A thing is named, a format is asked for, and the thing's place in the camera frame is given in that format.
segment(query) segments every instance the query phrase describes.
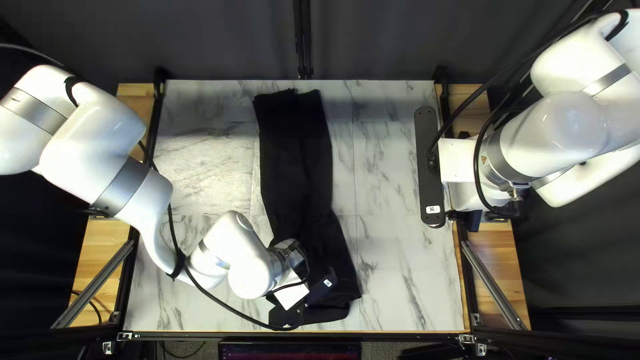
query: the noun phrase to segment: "black cloth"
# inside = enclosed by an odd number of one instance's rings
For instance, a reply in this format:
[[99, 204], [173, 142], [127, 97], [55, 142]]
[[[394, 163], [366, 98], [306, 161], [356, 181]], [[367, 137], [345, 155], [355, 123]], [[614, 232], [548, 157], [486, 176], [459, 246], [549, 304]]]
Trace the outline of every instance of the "black cloth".
[[361, 297], [338, 218], [331, 210], [332, 146], [320, 92], [293, 89], [258, 95], [253, 108], [260, 127], [260, 187], [273, 230], [270, 245], [297, 239], [307, 252], [309, 285], [333, 268], [338, 284], [309, 305], [304, 323], [340, 320]]

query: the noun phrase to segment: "gray wall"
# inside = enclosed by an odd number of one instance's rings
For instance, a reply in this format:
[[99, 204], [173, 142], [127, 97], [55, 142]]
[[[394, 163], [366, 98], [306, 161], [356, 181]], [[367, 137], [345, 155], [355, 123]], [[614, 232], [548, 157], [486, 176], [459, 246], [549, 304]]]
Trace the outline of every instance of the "gray wall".
[[[530, 49], [570, 0], [312, 0], [318, 79], [429, 79], [436, 64], [482, 81]], [[39, 50], [107, 90], [180, 78], [297, 76], [292, 1], [0, 2]]]

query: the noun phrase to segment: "cable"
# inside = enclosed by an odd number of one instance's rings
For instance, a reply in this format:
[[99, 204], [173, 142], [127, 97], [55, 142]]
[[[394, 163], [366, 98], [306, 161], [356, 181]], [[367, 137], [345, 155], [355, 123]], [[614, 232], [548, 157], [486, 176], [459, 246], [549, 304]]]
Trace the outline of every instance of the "cable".
[[545, 45], [537, 48], [536, 50], [532, 51], [531, 53], [523, 55], [523, 56], [517, 58], [516, 60], [511, 62], [508, 66], [506, 66], [502, 70], [500, 70], [491, 79], [489, 79], [489, 81], [487, 81], [486, 83], [482, 84], [471, 95], [469, 95], [469, 97], [467, 97], [460, 104], [460, 106], [458, 106], [458, 108], [456, 108], [456, 110], [453, 111], [453, 114], [451, 114], [451, 116], [447, 119], [447, 121], [444, 124], [442, 124], [442, 127], [440, 127], [440, 129], [438, 130], [438, 133], [433, 137], [433, 140], [431, 141], [431, 145], [428, 147], [428, 151], [429, 152], [426, 154], [427, 157], [430, 157], [433, 154], [433, 152], [435, 151], [436, 146], [438, 145], [438, 141], [440, 140], [442, 135], [445, 133], [445, 131], [447, 131], [447, 129], [449, 129], [451, 127], [451, 125], [456, 120], [456, 118], [458, 118], [460, 113], [462, 113], [462, 111], [464, 109], [466, 109], [467, 106], [469, 106], [474, 100], [476, 100], [483, 92], [485, 92], [487, 89], [489, 89], [489, 86], [492, 85], [496, 80], [498, 80], [504, 74], [506, 74], [506, 73], [508, 73], [508, 72], [510, 72], [512, 70], [517, 69], [519, 66], [521, 66], [521, 64], [523, 64], [524, 62], [526, 62], [527, 60], [529, 60], [533, 56], [537, 55], [538, 53], [542, 52], [543, 50], [545, 50], [546, 48], [551, 46], [558, 39], [566, 36], [567, 34], [571, 33], [572, 31], [574, 31], [574, 30], [578, 29], [579, 27], [585, 25], [585, 23], [590, 22], [590, 21], [592, 21], [594, 19], [597, 19], [599, 17], [600, 17], [600, 14], [590, 15], [590, 16], [587, 16], [587, 17], [585, 17], [584, 19], [582, 19], [580, 21], [577, 21], [575, 23], [571, 23], [571, 24], [567, 25], [567, 27], [565, 27], [564, 30], [560, 31], [558, 36], [556, 36], [553, 40], [547, 42]]
[[[80, 296], [80, 291], [71, 290], [71, 293], [74, 294], [75, 296]], [[100, 310], [98, 310], [98, 307], [91, 300], [89, 300], [89, 305], [91, 305], [91, 307], [95, 311], [95, 314], [98, 315], [98, 325], [101, 325], [102, 324], [102, 316], [100, 315]]]
[[302, 325], [302, 322], [305, 319], [305, 314], [304, 312], [300, 313], [300, 319], [298, 320], [298, 322], [296, 322], [294, 325], [290, 326], [290, 327], [281, 327], [281, 326], [274, 326], [274, 325], [269, 325], [268, 323], [264, 323], [261, 322], [260, 320], [256, 320], [246, 314], [241, 313], [240, 311], [234, 309], [233, 307], [227, 305], [226, 303], [224, 303], [224, 301], [218, 299], [217, 297], [215, 297], [213, 294], [211, 294], [210, 292], [208, 292], [205, 288], [203, 288], [200, 284], [198, 284], [198, 281], [196, 281], [196, 279], [194, 279], [193, 275], [191, 275], [191, 271], [189, 270], [188, 266], [185, 266], [184, 271], [187, 273], [187, 276], [189, 277], [189, 279], [191, 279], [191, 281], [193, 282], [193, 284], [196, 286], [196, 288], [198, 290], [200, 290], [201, 293], [203, 293], [204, 295], [207, 295], [207, 297], [211, 300], [213, 300], [215, 303], [217, 303], [218, 305], [224, 307], [225, 309], [231, 311], [232, 313], [236, 314], [237, 316], [240, 316], [241, 318], [254, 323], [255, 325], [258, 326], [262, 326], [265, 329], [269, 329], [269, 330], [273, 330], [273, 331], [291, 331], [291, 330], [295, 330], [297, 329], [300, 325]]
[[59, 66], [62, 66], [62, 67], [66, 67], [60, 61], [58, 61], [58, 60], [56, 60], [56, 59], [54, 59], [54, 58], [52, 58], [50, 56], [47, 56], [47, 55], [41, 53], [40, 51], [31, 49], [30, 47], [24, 47], [24, 46], [21, 46], [21, 45], [7, 44], [7, 43], [0, 43], [0, 47], [4, 47], [6, 49], [20, 50], [20, 51], [25, 51], [27, 53], [35, 54], [35, 55], [38, 55], [40, 57], [43, 57], [43, 58], [51, 61], [52, 63], [55, 63], [56, 65], [59, 65]]
[[482, 146], [484, 134], [486, 133], [487, 129], [489, 128], [489, 126], [491, 126], [491, 123], [493, 122], [492, 120], [493, 118], [490, 117], [486, 122], [484, 122], [484, 125], [482, 125], [482, 128], [480, 129], [480, 133], [478, 134], [478, 139], [476, 139], [476, 146], [474, 147], [474, 182], [476, 184], [476, 192], [478, 193], [478, 197], [480, 198], [482, 205], [484, 205], [487, 208], [487, 210], [491, 211], [492, 213], [496, 213], [496, 209], [493, 207], [493, 205], [489, 204], [489, 202], [484, 197], [484, 193], [482, 191], [482, 185], [480, 184], [480, 171], [478, 167], [480, 147]]
[[178, 356], [178, 355], [175, 355], [174, 353], [170, 352], [169, 350], [167, 350], [166, 347], [164, 347], [164, 341], [160, 341], [160, 347], [162, 348], [162, 351], [163, 351], [163, 360], [166, 360], [166, 355], [167, 354], [175, 357], [176, 359], [187, 359], [187, 358], [197, 354], [198, 351], [200, 351], [202, 349], [202, 347], [204, 346], [205, 342], [206, 341], [203, 341], [202, 344], [200, 344], [200, 346], [194, 352], [190, 353], [189, 355]]
[[266, 294], [264, 294], [264, 296], [273, 295], [273, 294], [277, 293], [278, 291], [280, 291], [282, 289], [292, 288], [293, 286], [302, 285], [305, 282], [307, 282], [307, 278], [309, 277], [309, 274], [311, 274], [311, 269], [309, 268], [309, 260], [308, 260], [307, 255], [305, 254], [304, 250], [302, 250], [300, 247], [298, 247], [297, 250], [300, 251], [300, 254], [303, 256], [303, 258], [305, 258], [305, 266], [307, 268], [307, 272], [306, 272], [305, 276], [302, 279], [300, 279], [300, 281], [298, 281], [298, 282], [294, 282], [294, 283], [291, 283], [291, 284], [283, 285], [283, 286], [281, 286], [281, 287], [279, 287], [279, 288], [277, 288], [275, 290], [271, 290], [271, 291], [267, 292]]
[[484, 193], [482, 191], [482, 185], [480, 183], [480, 171], [479, 171], [479, 165], [478, 165], [479, 163], [478, 160], [480, 159], [480, 148], [482, 147], [484, 134], [486, 134], [491, 124], [496, 122], [496, 120], [503, 119], [506, 115], [509, 115], [510, 113], [514, 113], [518, 111], [520, 110], [509, 109], [509, 110], [500, 111], [500, 112], [495, 111], [489, 117], [489, 119], [487, 119], [487, 121], [484, 123], [484, 125], [480, 129], [480, 133], [478, 133], [478, 137], [476, 139], [476, 146], [474, 147], [474, 183], [476, 185], [476, 192], [478, 194], [478, 197], [480, 198], [480, 202], [482, 202], [482, 205], [484, 205], [490, 212], [497, 215], [500, 215], [500, 212], [498, 211], [498, 209], [496, 209], [496, 207], [489, 204], [489, 202], [484, 197]]
[[[140, 146], [140, 149], [142, 149], [142, 151], [145, 153], [145, 157], [149, 160], [149, 165], [151, 166], [151, 168], [153, 168], [156, 172], [158, 172], [158, 174], [160, 173], [156, 167], [156, 164], [153, 162], [153, 160], [151, 160], [151, 157], [149, 157], [148, 153], [147, 153], [147, 148], [145, 147], [145, 145], [142, 143], [142, 141], [138, 142], [138, 146]], [[171, 239], [173, 242], [173, 249], [176, 251], [176, 254], [178, 254], [179, 252], [181, 252], [180, 247], [178, 246], [178, 241], [176, 240], [176, 236], [175, 236], [175, 229], [173, 228], [173, 213], [171, 211], [171, 204], [169, 203], [169, 205], [167, 206], [166, 209], [167, 212], [167, 216], [169, 218], [169, 231], [171, 232]], [[274, 326], [274, 325], [269, 325], [267, 323], [261, 322], [258, 319], [254, 319], [252, 317], [250, 317], [249, 315], [246, 315], [236, 309], [234, 309], [233, 307], [229, 306], [227, 303], [225, 303], [224, 301], [218, 299], [217, 297], [215, 297], [212, 293], [209, 293], [205, 288], [203, 288], [200, 283], [198, 283], [198, 281], [193, 277], [193, 275], [191, 275], [191, 271], [189, 271], [189, 267], [185, 266], [183, 268], [184, 272], [186, 272], [187, 276], [189, 277], [189, 279], [191, 279], [191, 282], [193, 282], [193, 285], [200, 290], [201, 293], [203, 293], [204, 295], [206, 295], [208, 298], [210, 298], [211, 300], [213, 300], [215, 303], [217, 303], [218, 305], [224, 307], [225, 309], [231, 311], [232, 313], [236, 314], [237, 316], [240, 316], [241, 318], [254, 323], [255, 325], [264, 327], [265, 329], [269, 329], [269, 330], [273, 330], [273, 331], [292, 331], [297, 329], [300, 325], [302, 325], [304, 319], [305, 319], [305, 314], [302, 311], [300, 313], [300, 319], [298, 320], [298, 322], [296, 322], [294, 325], [290, 326], [290, 327], [282, 327], [282, 326]]]

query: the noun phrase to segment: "silver joint band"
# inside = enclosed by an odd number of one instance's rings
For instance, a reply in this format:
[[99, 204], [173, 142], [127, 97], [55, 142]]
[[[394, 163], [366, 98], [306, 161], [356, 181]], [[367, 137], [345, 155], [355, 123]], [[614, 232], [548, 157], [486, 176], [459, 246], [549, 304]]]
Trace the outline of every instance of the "silver joint band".
[[147, 177], [149, 167], [129, 157], [102, 195], [92, 204], [111, 216], [117, 215], [131, 200]]
[[546, 184], [549, 184], [553, 180], [557, 179], [558, 177], [560, 177], [565, 172], [571, 170], [571, 168], [573, 168], [573, 167], [568, 167], [568, 168], [566, 168], [564, 170], [560, 170], [558, 172], [554, 172], [553, 174], [550, 174], [550, 175], [547, 175], [545, 177], [541, 177], [539, 179], [536, 179], [535, 181], [533, 181], [531, 183], [531, 187], [533, 188], [533, 190], [537, 190], [537, 189], [541, 188], [542, 186], [545, 186]]
[[500, 149], [500, 134], [502, 134], [502, 129], [491, 134], [486, 143], [486, 153], [490, 165], [498, 175], [511, 183], [525, 184], [534, 181], [536, 179], [535, 177], [521, 174], [509, 165], [507, 159], [505, 159], [502, 154], [502, 150]]
[[591, 96], [595, 96], [600, 93], [602, 90], [608, 88], [609, 86], [615, 84], [620, 79], [625, 76], [631, 74], [631, 69], [627, 67], [627, 64], [622, 64], [619, 67], [611, 70], [608, 74], [597, 79], [591, 85], [582, 89], [582, 92], [589, 94]]
[[0, 100], [0, 106], [4, 106], [7, 110], [52, 135], [67, 120], [66, 117], [49, 105], [18, 88], [12, 88]]

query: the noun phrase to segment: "black connector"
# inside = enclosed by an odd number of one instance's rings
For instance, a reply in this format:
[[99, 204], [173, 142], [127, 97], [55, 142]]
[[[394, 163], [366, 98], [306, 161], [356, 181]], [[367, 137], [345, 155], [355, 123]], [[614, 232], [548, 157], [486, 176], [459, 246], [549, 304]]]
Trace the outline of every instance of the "black connector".
[[495, 211], [484, 214], [486, 220], [515, 219], [522, 216], [522, 200], [509, 201], [505, 206], [495, 206]]

